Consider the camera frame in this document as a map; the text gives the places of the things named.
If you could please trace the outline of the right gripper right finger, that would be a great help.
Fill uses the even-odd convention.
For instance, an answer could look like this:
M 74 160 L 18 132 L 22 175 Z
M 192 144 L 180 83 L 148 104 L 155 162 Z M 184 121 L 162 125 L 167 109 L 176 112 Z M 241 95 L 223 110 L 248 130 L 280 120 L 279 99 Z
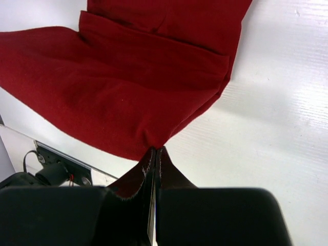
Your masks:
M 173 164 L 167 148 L 162 147 L 156 152 L 155 159 L 156 189 L 197 189 Z

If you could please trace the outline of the red t shirt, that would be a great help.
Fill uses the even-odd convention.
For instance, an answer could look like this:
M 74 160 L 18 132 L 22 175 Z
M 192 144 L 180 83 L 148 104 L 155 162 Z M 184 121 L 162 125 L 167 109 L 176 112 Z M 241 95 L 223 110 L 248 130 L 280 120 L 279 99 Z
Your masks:
M 88 1 L 79 30 L 1 33 L 1 87 L 66 134 L 139 160 L 230 81 L 250 1 Z

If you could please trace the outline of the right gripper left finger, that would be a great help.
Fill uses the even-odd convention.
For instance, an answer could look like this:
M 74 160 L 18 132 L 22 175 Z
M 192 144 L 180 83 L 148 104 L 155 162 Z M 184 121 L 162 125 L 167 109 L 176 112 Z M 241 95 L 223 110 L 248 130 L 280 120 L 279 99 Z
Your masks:
M 156 149 L 150 147 L 141 160 L 121 178 L 111 183 L 107 188 L 122 199 L 130 199 L 138 194 L 147 175 L 152 176 Z

